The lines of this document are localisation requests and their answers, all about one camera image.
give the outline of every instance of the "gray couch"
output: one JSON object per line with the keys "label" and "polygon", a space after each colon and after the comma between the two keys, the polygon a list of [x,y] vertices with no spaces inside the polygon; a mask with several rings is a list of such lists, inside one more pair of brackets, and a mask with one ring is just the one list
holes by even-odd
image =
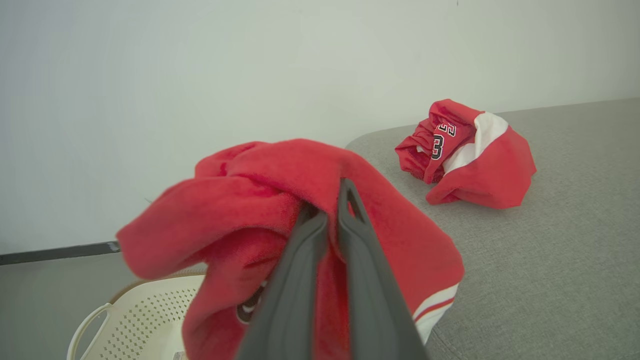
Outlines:
{"label": "gray couch", "polygon": [[431,186],[394,152],[415,124],[347,146],[462,254],[466,274],[429,337],[431,357],[640,359],[640,98],[499,115],[538,168],[518,208],[429,205]]}

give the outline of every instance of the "red cloth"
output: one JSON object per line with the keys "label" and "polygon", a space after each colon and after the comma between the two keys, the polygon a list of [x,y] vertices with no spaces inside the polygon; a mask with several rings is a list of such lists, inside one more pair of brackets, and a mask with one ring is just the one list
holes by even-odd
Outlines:
{"label": "red cloth", "polygon": [[426,197],[432,205],[519,206],[536,172],[529,143],[504,119],[449,99],[434,102],[396,152],[402,170],[438,183]]}
{"label": "red cloth", "polygon": [[209,265],[182,328],[190,360],[234,357],[247,326],[236,306],[268,278],[302,200],[330,219],[331,251],[317,278],[316,358],[349,359],[346,273],[335,223],[342,177],[358,188],[409,310],[419,312],[416,321],[451,302],[452,293],[442,299],[441,290],[455,292],[464,271],[460,254],[368,162],[309,140],[246,143],[203,159],[193,179],[169,188],[117,234],[140,277],[167,276],[200,261]]}

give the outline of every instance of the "red stripe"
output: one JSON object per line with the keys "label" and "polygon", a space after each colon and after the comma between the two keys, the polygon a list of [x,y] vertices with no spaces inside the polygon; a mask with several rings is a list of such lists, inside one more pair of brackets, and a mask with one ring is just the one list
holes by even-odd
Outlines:
{"label": "red stripe", "polygon": [[455,299],[455,297],[452,297],[451,299],[443,301],[439,304],[435,304],[434,306],[427,307],[423,312],[420,313],[420,315],[418,315],[418,317],[415,318],[415,321],[417,322],[418,320],[420,320],[420,318],[422,318],[426,313],[430,313],[435,309],[440,309],[443,306],[451,304],[453,302],[453,299]]}

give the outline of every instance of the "printed number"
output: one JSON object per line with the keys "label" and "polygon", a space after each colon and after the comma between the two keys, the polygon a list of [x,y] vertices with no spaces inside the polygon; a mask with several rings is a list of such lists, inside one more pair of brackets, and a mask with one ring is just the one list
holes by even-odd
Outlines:
{"label": "printed number", "polygon": [[451,124],[440,124],[438,128],[442,131],[445,131],[451,136],[456,136],[456,126]]}
{"label": "printed number", "polygon": [[444,137],[442,135],[433,135],[433,153],[431,159],[437,160],[442,156],[442,146],[444,145]]}

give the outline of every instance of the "wall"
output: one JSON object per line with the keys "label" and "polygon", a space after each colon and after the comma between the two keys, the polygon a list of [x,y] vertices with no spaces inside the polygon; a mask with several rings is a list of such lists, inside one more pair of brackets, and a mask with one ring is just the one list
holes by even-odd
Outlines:
{"label": "wall", "polygon": [[636,0],[0,0],[0,254],[111,241],[202,157],[450,97],[640,95]]}

